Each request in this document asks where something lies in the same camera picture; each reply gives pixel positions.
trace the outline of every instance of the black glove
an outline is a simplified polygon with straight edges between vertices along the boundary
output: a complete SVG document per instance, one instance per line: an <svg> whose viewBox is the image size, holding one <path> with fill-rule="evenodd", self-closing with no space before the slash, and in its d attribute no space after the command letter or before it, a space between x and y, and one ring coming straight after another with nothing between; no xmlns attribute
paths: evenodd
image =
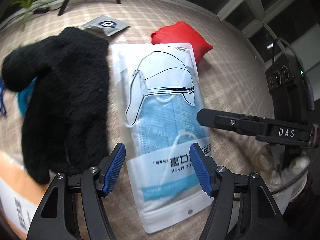
<svg viewBox="0 0 320 240"><path fill-rule="evenodd" d="M108 155L108 42L68 27L11 52L2 77L22 91L37 77L22 126L25 167L40 184L49 169L74 175Z"/></svg>

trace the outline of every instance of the black oval logo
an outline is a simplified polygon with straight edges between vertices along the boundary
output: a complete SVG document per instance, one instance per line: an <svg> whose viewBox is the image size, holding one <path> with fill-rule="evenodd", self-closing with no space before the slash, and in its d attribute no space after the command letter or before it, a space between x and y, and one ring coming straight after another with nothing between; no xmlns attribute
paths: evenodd
<svg viewBox="0 0 320 240"><path fill-rule="evenodd" d="M106 27L106 28L115 28L117 26L117 24L113 21L100 22L100 23L98 23L98 25L101 27Z"/></svg>

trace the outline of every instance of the red fabric bag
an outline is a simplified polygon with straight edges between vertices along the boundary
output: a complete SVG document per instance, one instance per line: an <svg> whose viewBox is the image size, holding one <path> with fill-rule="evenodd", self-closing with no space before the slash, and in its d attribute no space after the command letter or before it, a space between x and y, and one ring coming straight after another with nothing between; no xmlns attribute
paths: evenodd
<svg viewBox="0 0 320 240"><path fill-rule="evenodd" d="M195 54L198 65L204 54L213 49L204 38L185 22L177 22L174 25L165 26L151 34L151 43L189 42Z"/></svg>

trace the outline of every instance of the gray packet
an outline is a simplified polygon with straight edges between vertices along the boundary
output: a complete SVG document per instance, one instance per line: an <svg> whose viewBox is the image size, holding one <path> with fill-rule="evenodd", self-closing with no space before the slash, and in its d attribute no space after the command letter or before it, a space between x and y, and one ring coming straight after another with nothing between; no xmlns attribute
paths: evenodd
<svg viewBox="0 0 320 240"><path fill-rule="evenodd" d="M125 22L101 15L90 22L83 24L81 28L104 32L105 35L111 36L128 26L129 25Z"/></svg>

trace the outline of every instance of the blue round object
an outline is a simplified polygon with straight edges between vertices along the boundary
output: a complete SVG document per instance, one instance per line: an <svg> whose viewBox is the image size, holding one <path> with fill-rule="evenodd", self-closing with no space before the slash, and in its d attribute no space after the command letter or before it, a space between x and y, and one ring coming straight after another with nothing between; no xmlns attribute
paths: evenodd
<svg viewBox="0 0 320 240"><path fill-rule="evenodd" d="M28 104L32 97L33 90L35 88L35 83L36 83L36 78L32 80L30 85L28 85L24 90L22 90L21 92L18 92L17 94L18 106L23 118L26 115Z"/></svg>

